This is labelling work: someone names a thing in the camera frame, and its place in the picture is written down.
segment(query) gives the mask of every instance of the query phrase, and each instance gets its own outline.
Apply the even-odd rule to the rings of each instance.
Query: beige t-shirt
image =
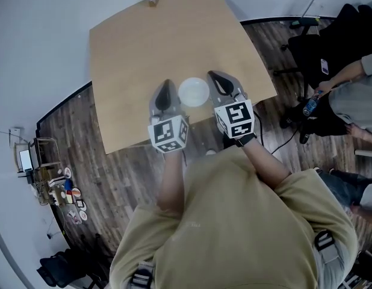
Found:
[[[275,190],[237,147],[196,161],[185,177],[185,213],[137,207],[111,266],[113,289],[153,258],[156,288],[316,288],[312,244],[328,229],[357,252],[353,226],[314,170]]]

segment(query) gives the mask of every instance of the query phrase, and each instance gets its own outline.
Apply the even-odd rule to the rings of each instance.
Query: black and white marker cube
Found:
[[[229,138],[234,138],[254,131],[254,113],[250,99],[214,109],[217,122]]]
[[[186,147],[187,132],[188,125],[181,115],[149,125],[151,144],[162,153]]]

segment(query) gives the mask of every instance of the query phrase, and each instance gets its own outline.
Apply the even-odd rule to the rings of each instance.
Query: person sitting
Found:
[[[338,288],[358,247],[337,200],[314,170],[291,173],[255,136],[235,144],[185,179],[182,151],[165,154],[157,205],[135,209],[112,289]]]
[[[372,179],[335,169],[315,170],[342,206],[372,224]]]
[[[303,114],[305,101],[287,110],[280,120],[281,128],[303,122],[302,144],[311,134],[350,134],[372,143],[372,54],[347,65],[331,80],[321,82],[315,93],[319,91],[320,100],[310,116],[315,119]]]

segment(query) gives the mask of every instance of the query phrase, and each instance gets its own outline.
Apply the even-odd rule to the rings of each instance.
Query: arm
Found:
[[[257,139],[242,147],[261,180],[274,190],[291,172],[266,150]]]
[[[326,229],[332,233],[338,243],[338,255],[344,262],[342,270],[345,277],[352,268],[358,251],[355,228],[317,172],[309,169],[293,173],[275,192],[298,219],[302,217],[309,223],[315,234]]]
[[[141,261],[150,260],[171,237],[184,210],[182,151],[165,154],[157,207],[138,206],[123,235],[110,269],[112,288],[121,288]]]
[[[354,81],[365,76],[365,71],[362,61],[358,60],[348,64],[345,68],[340,70],[331,80],[321,82],[315,89],[315,93],[319,90],[323,91],[320,97],[329,93],[336,85],[346,81]]]
[[[354,138],[360,138],[364,141],[367,141],[372,144],[372,133],[368,132],[366,129],[362,129],[358,127],[356,124],[348,124],[346,125],[347,132]]]
[[[182,151],[165,154],[164,173],[157,206],[161,210],[170,210],[179,214],[184,211],[184,180],[182,174]]]
[[[363,209],[359,205],[352,205],[350,209],[353,213],[360,215],[368,223],[372,224],[372,210]]]

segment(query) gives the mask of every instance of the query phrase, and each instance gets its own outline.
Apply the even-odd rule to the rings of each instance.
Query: water bottle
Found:
[[[316,94],[314,94],[311,99],[306,103],[304,109],[302,110],[302,113],[304,116],[309,117],[312,112],[316,109],[318,100],[319,100],[319,95],[322,93],[322,91],[318,91]]]

